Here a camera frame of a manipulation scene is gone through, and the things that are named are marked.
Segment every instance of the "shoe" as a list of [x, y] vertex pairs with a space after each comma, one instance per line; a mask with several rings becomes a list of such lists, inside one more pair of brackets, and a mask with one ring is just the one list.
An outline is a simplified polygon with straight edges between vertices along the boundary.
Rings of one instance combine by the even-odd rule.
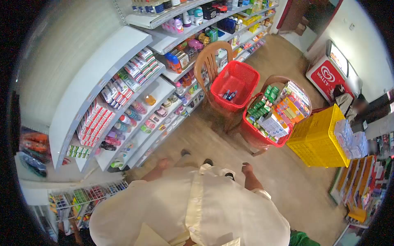
[[235, 181], [234, 175], [233, 175], [232, 173], [230, 173], [230, 172], [226, 173], [226, 175], [224, 175], [224, 176], [225, 176], [225, 177], [230, 176], [231, 179], [232, 179], [233, 181]]
[[211, 159], [205, 159], [204, 164], [209, 164], [211, 166], [214, 166], [214, 163], [212, 162]]
[[180, 151], [180, 155], [181, 155], [181, 156], [184, 156], [184, 155], [191, 155], [191, 153], [190, 153], [189, 150], [183, 149], [183, 150]]

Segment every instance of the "plastic chair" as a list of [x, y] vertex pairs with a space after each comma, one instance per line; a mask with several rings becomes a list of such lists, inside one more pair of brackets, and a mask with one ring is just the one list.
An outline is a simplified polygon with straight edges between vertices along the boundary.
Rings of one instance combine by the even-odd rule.
[[197, 60], [194, 64], [194, 76], [206, 95], [203, 107], [205, 108], [208, 104], [210, 104], [212, 109], [214, 109], [217, 113], [219, 113], [225, 118], [224, 131], [227, 133], [230, 127], [233, 125], [234, 120], [236, 118], [239, 118], [238, 115], [240, 115], [244, 109], [240, 109], [237, 112], [228, 112], [227, 110], [222, 108], [214, 101], [211, 92], [205, 88], [204, 79], [201, 75], [201, 70], [203, 66], [205, 66], [208, 70], [209, 81], [213, 82], [216, 79], [218, 75], [218, 67], [216, 64], [215, 53], [218, 49], [225, 49], [227, 51], [227, 62], [232, 61], [232, 47], [229, 43], [225, 41], [216, 41], [210, 43], [201, 51], [201, 53], [197, 57]]
[[[282, 84], [280, 87], [280, 90], [284, 87], [284, 85], [289, 82], [289, 80], [291, 80], [293, 83], [295, 83], [297, 85], [296, 82], [294, 82], [294, 80], [289, 79], [287, 77], [283, 77], [283, 76], [277, 76], [277, 75], [271, 75], [264, 83], [263, 88], [261, 89], [260, 92], [263, 92], [267, 89], [267, 87], [269, 85], [272, 85], [274, 83], [279, 83]], [[312, 112], [312, 102], [309, 99], [309, 111]], [[238, 124], [236, 127], [234, 127], [233, 129], [230, 130], [230, 134], [234, 134], [234, 133], [239, 133], [242, 138], [252, 147], [259, 149], [258, 152], [256, 153], [251, 153], [251, 155], [257, 156], [257, 155], [261, 155], [263, 154], [265, 151], [268, 150], [268, 148], [271, 146], [269, 144], [263, 143], [260, 140], [258, 140], [257, 138], [255, 138], [254, 136], [250, 135], [249, 133], [247, 133], [246, 131], [243, 131], [242, 128], [240, 127], [241, 124]]]

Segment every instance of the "yellow plastic crate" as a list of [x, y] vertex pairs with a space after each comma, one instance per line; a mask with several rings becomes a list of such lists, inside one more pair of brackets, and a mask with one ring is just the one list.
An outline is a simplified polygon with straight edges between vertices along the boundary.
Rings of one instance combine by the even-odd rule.
[[295, 125], [287, 145], [307, 166], [349, 166], [342, 147], [334, 135], [335, 124], [344, 119], [337, 105], [318, 112]]

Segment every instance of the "ice cream freezer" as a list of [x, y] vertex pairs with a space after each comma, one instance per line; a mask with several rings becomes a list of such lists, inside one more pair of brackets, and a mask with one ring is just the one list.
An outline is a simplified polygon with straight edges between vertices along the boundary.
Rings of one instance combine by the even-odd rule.
[[342, 85], [341, 91], [353, 97], [358, 94], [352, 93], [352, 85], [346, 83], [350, 76], [357, 74], [331, 40], [327, 40], [326, 46], [311, 61], [306, 73], [306, 77], [329, 103], [335, 100], [333, 92], [336, 85]]

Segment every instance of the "red plastic basket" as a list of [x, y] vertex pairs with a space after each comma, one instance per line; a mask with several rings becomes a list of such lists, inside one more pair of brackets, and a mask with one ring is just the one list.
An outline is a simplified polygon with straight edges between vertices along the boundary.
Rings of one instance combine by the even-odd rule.
[[[248, 64], [230, 61], [213, 82], [211, 93], [222, 108], [236, 112], [245, 107], [259, 80], [260, 74]], [[231, 102], [219, 96], [227, 90], [238, 91]]]
[[249, 108], [249, 105], [251, 104], [251, 102], [254, 102], [257, 97], [263, 95], [264, 93], [260, 92], [257, 93], [254, 97], [252, 97], [249, 100], [249, 103], [247, 104], [248, 107], [246, 107], [244, 113], [243, 113], [243, 117], [242, 117], [242, 122], [241, 122], [241, 128], [244, 132], [249, 133], [250, 135], [254, 136], [256, 139], [266, 143], [266, 144], [271, 144], [274, 145], [275, 147], [282, 147], [286, 141], [290, 138], [292, 132], [293, 132], [293, 127], [289, 126], [289, 134], [279, 138], [278, 143], [273, 142], [271, 139], [269, 139], [268, 137], [265, 137], [258, 129], [256, 129], [249, 121], [247, 121], [246, 119], [246, 114], [247, 114], [247, 110]]

